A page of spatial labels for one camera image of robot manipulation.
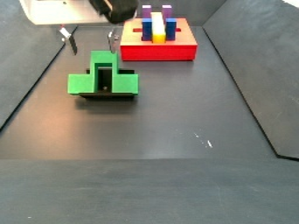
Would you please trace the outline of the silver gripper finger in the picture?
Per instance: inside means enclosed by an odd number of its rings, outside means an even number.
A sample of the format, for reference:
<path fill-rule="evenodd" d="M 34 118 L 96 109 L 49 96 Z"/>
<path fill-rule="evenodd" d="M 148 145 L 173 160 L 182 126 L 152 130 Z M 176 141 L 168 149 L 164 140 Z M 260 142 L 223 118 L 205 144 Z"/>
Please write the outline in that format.
<path fill-rule="evenodd" d="M 117 52 L 117 44 L 118 44 L 118 35 L 117 35 L 117 29 L 112 28 L 106 35 L 106 40 L 108 40 L 108 46 L 109 46 L 109 51 L 112 53 Z"/>
<path fill-rule="evenodd" d="M 74 38 L 72 34 L 66 31 L 64 26 L 60 27 L 60 34 L 62 35 L 61 41 L 64 42 L 65 45 L 69 46 L 72 53 L 77 54 L 77 46 Z"/>

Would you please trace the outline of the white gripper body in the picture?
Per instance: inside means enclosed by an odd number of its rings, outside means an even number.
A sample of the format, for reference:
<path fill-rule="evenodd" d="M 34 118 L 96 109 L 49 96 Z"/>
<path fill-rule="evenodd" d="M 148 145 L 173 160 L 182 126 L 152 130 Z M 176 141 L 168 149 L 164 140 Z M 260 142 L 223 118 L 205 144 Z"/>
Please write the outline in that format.
<path fill-rule="evenodd" d="M 106 23 L 108 19 L 94 5 L 106 6 L 106 14 L 128 19 L 136 16 L 137 0 L 18 0 L 22 11 L 34 25 Z"/>

